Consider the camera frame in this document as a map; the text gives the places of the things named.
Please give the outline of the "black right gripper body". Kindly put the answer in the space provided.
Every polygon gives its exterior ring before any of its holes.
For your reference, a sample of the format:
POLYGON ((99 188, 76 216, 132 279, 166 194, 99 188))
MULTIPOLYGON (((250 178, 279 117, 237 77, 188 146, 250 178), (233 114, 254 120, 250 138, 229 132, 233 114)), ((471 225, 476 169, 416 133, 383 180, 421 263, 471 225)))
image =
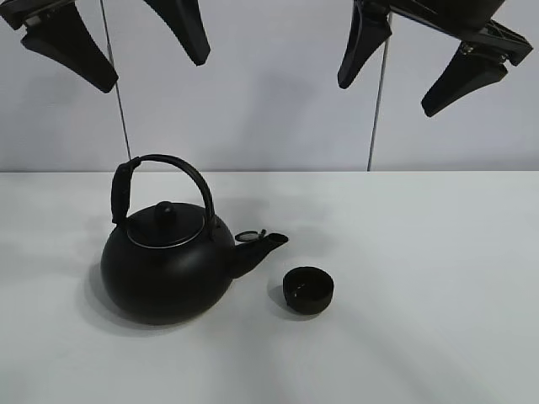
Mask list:
POLYGON ((354 1, 353 10, 374 19, 394 12, 468 44, 500 51, 514 66, 531 53, 522 35, 493 20, 502 1, 354 1))

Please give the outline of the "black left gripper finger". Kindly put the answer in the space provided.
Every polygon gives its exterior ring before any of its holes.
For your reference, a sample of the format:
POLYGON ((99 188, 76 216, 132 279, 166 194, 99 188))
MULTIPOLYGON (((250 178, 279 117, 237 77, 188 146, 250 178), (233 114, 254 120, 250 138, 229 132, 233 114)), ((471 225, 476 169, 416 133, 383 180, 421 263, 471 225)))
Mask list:
POLYGON ((21 40, 38 53, 75 72, 103 93, 110 92, 118 75, 99 49, 78 12, 48 12, 25 21, 21 40))
POLYGON ((187 56, 202 66, 211 52, 197 0, 146 0, 146 4, 172 30, 187 56))

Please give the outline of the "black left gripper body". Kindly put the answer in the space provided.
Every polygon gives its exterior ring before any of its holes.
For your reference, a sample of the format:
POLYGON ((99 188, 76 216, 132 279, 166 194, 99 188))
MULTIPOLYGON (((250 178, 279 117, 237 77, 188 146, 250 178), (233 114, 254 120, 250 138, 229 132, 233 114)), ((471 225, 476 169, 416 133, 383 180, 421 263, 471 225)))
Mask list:
POLYGON ((1 17, 18 30, 32 19, 46 19, 57 10, 73 5, 73 0, 7 0, 1 2, 1 17))

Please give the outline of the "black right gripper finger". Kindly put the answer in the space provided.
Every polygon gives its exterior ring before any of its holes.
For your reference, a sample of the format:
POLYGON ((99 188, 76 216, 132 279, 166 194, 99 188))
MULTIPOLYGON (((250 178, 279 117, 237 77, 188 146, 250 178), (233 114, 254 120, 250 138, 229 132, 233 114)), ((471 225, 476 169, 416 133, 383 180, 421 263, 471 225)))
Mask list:
POLYGON ((508 73, 507 55, 483 45, 462 42, 441 76, 421 101, 432 117, 469 93, 500 82, 508 73))
POLYGON ((348 88, 373 53, 392 35, 389 8, 353 8, 344 57, 338 71, 338 85, 348 88))

